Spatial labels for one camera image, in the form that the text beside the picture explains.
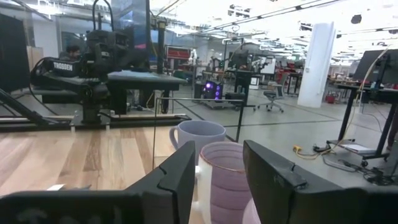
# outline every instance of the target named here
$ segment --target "wooden tabletop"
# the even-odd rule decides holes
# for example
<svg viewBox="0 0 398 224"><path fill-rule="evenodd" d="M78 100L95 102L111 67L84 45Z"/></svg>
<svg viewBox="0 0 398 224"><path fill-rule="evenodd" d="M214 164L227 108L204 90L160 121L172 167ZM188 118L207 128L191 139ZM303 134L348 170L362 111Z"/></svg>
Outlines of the wooden tabletop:
<svg viewBox="0 0 398 224"><path fill-rule="evenodd" d="M175 149L170 127L156 128L155 165ZM154 128L0 134L0 195L21 190L122 190L152 170ZM203 223L193 212L190 223Z"/></svg>

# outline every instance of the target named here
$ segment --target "office chair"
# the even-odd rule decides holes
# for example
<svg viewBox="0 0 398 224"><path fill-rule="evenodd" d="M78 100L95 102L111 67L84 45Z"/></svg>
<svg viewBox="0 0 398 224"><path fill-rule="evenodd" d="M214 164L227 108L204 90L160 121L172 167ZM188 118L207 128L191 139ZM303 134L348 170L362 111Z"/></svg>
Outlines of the office chair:
<svg viewBox="0 0 398 224"><path fill-rule="evenodd" d="M280 83L279 84L273 84L273 83L269 83L268 86L272 86L274 87L273 90L265 90L264 92L262 92L262 94L264 96L267 97L267 99L271 102L269 103L261 103L260 105L257 106L257 109L260 109L260 106L265 105L267 107L267 111L271 111L272 107L276 107L279 108L279 111L281 113L284 112L284 110L282 109L282 107L278 104L276 104L274 101L275 100L280 100L283 99L284 97L284 85L285 82L287 80L287 77L289 77L288 73L285 73L282 75L282 78L280 79Z"/></svg>

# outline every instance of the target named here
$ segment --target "white mug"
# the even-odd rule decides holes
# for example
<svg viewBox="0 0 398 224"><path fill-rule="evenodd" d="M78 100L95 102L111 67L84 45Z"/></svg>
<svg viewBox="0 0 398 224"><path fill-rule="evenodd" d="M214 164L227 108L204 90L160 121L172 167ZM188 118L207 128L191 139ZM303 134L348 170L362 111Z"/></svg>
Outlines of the white mug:
<svg viewBox="0 0 398 224"><path fill-rule="evenodd" d="M205 224L241 224L251 194L243 164L243 145L214 142L200 151L197 177L198 201Z"/></svg>

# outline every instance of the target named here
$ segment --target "white column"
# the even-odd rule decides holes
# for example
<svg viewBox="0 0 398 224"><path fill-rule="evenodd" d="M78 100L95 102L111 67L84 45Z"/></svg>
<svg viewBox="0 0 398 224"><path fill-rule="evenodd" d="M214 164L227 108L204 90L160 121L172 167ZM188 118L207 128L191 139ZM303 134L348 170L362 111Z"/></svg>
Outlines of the white column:
<svg viewBox="0 0 398 224"><path fill-rule="evenodd" d="M44 57L58 57L56 22L45 21L35 14L33 14L32 17L35 46L43 48Z"/></svg>
<svg viewBox="0 0 398 224"><path fill-rule="evenodd" d="M311 108L321 107L335 39L334 22L314 25L307 59L305 60L298 105Z"/></svg>

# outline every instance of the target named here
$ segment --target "gray floor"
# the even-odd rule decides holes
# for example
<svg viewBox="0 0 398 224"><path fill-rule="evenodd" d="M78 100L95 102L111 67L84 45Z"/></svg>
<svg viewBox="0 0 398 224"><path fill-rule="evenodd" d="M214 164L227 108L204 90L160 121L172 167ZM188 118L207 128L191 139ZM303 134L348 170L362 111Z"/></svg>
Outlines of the gray floor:
<svg viewBox="0 0 398 224"><path fill-rule="evenodd" d="M180 91L174 92L176 98L191 98L190 86L182 86ZM36 110L42 115L50 115L45 108L38 104L31 96L23 96L19 101L29 108ZM267 99L261 90L251 90L249 93L249 104L258 105L265 103ZM271 112L265 108L253 111L245 108L239 142L246 139L262 144L276 153L290 159L325 179L328 179L343 187L371 185L358 173L350 173L326 166L322 158L314 161L303 160L292 152L293 145L303 147L305 153L312 153L312 146L325 146L327 139L337 139L341 121L343 119L346 105L322 104L321 108L312 109L297 105L296 97L286 96L285 99L277 101L282 105L284 113L278 110ZM48 105L58 114L73 114L80 105ZM381 135L381 128L385 123L385 117L389 112L389 105L366 105L361 114L357 107L353 122L349 127L346 138L355 138L357 142L367 147L376 147ZM191 101L174 103L174 113L185 113L192 119L206 119L215 121L227 129L230 138L235 138L238 129L239 112L235 110L211 110L204 105L198 105ZM9 114L4 108L0 108L0 115ZM330 155L327 159L337 161L344 158L360 163L361 158L342 149L335 149L337 155ZM381 166L381 159L369 161L369 166Z"/></svg>

